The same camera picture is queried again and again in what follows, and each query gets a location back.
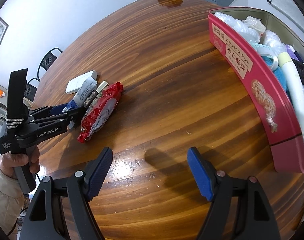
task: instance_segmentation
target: black chair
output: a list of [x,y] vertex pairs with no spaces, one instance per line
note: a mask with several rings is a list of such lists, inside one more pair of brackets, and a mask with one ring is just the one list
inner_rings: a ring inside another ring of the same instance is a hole
[[39,65],[39,68],[37,69],[37,76],[36,78],[32,78],[27,84],[26,84],[26,89],[25,89],[25,92],[24,92],[24,97],[27,98],[28,100],[32,101],[34,100],[34,97],[35,97],[35,94],[36,94],[36,90],[37,88],[35,86],[32,86],[30,84],[30,82],[32,80],[37,80],[38,82],[40,81],[40,78],[39,78],[39,70],[40,68],[44,68],[45,71],[48,70],[50,68],[50,66],[53,64],[53,62],[57,59],[56,56],[54,56],[51,52],[53,50],[58,50],[59,52],[63,52],[61,49],[59,48],[54,48],[54,49],[51,49],[45,56],[44,58],[42,59],[40,65]]

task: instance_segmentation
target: purple package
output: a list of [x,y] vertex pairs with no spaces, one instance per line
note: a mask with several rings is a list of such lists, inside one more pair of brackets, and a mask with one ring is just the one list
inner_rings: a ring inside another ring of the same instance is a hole
[[299,61],[298,58],[297,58],[297,56],[294,54],[294,51],[291,49],[291,47],[292,47],[291,45],[287,44],[287,51],[288,51],[290,57],[292,59],[295,59],[295,60]]

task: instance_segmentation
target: table surface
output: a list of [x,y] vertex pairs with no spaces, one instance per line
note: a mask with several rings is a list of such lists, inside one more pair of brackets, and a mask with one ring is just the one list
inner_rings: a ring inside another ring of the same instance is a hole
[[[195,239],[210,203],[200,195],[186,156],[196,146],[217,170],[257,176],[282,239],[304,211],[304,174],[277,173],[257,111],[242,83],[209,41],[204,0],[139,0],[74,41],[43,76],[34,107],[72,96],[69,80],[90,70],[120,81],[124,93],[103,128],[81,144],[80,128],[40,144],[42,172],[71,175],[104,146],[114,159],[90,202],[106,239]],[[64,200],[72,239],[73,219]],[[224,239],[233,226],[233,200]]]

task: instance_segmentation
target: red snack bag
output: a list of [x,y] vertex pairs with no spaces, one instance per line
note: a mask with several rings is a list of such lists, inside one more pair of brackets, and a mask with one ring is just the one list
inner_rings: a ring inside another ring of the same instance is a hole
[[93,109],[87,112],[81,123],[81,133],[77,140],[84,143],[89,140],[94,132],[97,132],[105,124],[119,102],[123,86],[120,82],[107,86],[102,90],[102,96],[98,99]]

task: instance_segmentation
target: tape roll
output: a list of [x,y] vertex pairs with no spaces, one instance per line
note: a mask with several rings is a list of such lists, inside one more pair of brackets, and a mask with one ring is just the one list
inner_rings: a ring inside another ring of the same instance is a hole
[[272,71],[277,69],[277,67],[279,66],[279,60],[278,60],[277,55],[271,49],[258,47],[257,52],[259,53],[260,56],[272,57],[273,58],[273,63],[268,67]]

